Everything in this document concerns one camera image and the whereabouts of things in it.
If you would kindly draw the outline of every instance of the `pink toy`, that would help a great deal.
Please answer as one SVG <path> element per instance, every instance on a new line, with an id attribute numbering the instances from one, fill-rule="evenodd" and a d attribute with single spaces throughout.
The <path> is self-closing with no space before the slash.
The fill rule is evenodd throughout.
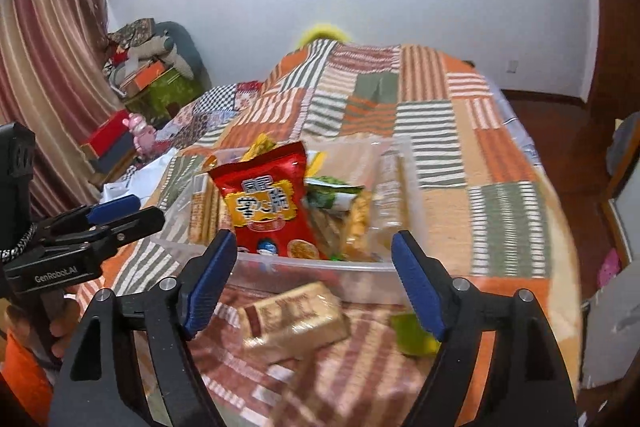
<path id="1" fill-rule="evenodd" d="M 604 258 L 604 263 L 598 272 L 598 288 L 603 288 L 613 277 L 620 273 L 620 257 L 618 251 L 612 248 Z"/>
<path id="2" fill-rule="evenodd" d="M 153 151 L 156 142 L 156 130 L 146 123 L 145 117 L 138 113 L 129 113 L 129 118 L 122 120 L 129 127 L 133 135 L 133 145 L 140 155 L 147 155 Z"/>

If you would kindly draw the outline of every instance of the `yellow fluffy object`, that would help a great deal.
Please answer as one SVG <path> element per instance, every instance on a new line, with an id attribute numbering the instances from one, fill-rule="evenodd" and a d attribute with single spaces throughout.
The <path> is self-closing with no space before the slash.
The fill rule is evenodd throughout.
<path id="1" fill-rule="evenodd" d="M 302 48 L 318 39 L 331 39 L 338 42 L 349 42 L 351 39 L 340 28 L 331 24 L 316 24 L 302 34 L 298 47 Z"/>

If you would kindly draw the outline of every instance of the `patchwork quilt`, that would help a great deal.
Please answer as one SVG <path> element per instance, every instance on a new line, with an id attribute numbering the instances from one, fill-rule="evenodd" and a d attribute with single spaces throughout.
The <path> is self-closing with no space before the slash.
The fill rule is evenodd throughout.
<path id="1" fill-rule="evenodd" d="M 239 109 L 231 106 L 235 86 L 204 95 L 207 102 L 201 104 L 209 104 L 204 113 L 223 107 L 237 114 L 229 114 L 228 123 L 211 125 L 172 160 L 151 204 L 168 208 L 207 155 L 249 146 L 261 132 L 277 141 L 352 134 L 407 137 L 417 166 L 420 191 L 414 197 L 425 212 L 428 255 L 484 291 L 513 295 L 530 288 L 577 381 L 581 325 L 573 240 L 533 145 L 518 146 L 518 133 L 527 135 L 491 83 L 432 48 L 318 40 L 287 55 L 255 87 Z M 191 114 L 196 118 L 195 106 Z M 178 231 L 175 239 L 184 234 Z M 133 293 L 179 270 L 148 239 L 125 247 L 103 268 L 103 279 L 82 287 L 83 306 L 100 287 Z M 351 320 L 348 340 L 305 360 L 264 366 L 243 358 L 235 312 L 236 306 L 262 297 L 227 287 L 209 328 L 191 344 L 218 403 L 248 425 L 402 423 L 431 362 L 397 351 L 387 323 L 398 308 L 345 305 Z M 487 333 L 460 423 L 477 410 L 492 342 Z"/>

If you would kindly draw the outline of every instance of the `curtain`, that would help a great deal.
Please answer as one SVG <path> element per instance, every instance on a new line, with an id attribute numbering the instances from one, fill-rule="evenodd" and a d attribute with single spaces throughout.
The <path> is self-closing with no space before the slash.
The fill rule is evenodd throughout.
<path id="1" fill-rule="evenodd" d="M 97 201 L 79 145 L 122 107 L 105 51 L 106 0 L 0 0 L 0 120 L 36 134 L 35 216 Z"/>

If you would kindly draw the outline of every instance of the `green snack package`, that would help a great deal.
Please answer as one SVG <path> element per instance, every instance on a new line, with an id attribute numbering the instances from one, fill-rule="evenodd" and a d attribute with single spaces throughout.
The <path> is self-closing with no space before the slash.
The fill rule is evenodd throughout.
<path id="1" fill-rule="evenodd" d="M 440 349 L 440 343 L 431 333 L 422 329 L 414 312 L 392 315 L 389 323 L 396 332 L 400 353 L 410 357 L 433 357 Z"/>
<path id="2" fill-rule="evenodd" d="M 331 176 L 306 178 L 306 200 L 310 206 L 348 212 L 351 202 L 362 192 L 362 187 L 346 185 L 343 181 Z"/>

